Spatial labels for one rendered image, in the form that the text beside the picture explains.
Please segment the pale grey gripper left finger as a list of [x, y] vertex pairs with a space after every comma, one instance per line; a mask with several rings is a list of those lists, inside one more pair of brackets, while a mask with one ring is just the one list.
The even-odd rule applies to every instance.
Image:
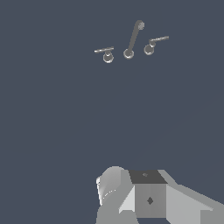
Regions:
[[138, 224], [132, 210], [119, 211], [133, 185], [128, 170], [119, 166], [109, 167], [96, 179], [100, 207], [95, 224]]

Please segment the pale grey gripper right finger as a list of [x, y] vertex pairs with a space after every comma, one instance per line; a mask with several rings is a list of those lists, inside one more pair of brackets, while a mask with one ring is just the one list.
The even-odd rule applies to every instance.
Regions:
[[179, 185], [165, 170], [129, 170], [133, 185], [119, 213], [166, 219], [170, 224], [224, 224], [224, 205]]

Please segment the grey faucet spout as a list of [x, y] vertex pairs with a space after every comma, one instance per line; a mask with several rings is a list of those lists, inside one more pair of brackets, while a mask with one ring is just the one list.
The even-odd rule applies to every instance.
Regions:
[[144, 28], [144, 22], [142, 20], [137, 20], [130, 38], [129, 47], [123, 52], [125, 59], [130, 60], [134, 57], [133, 47], [140, 30]]

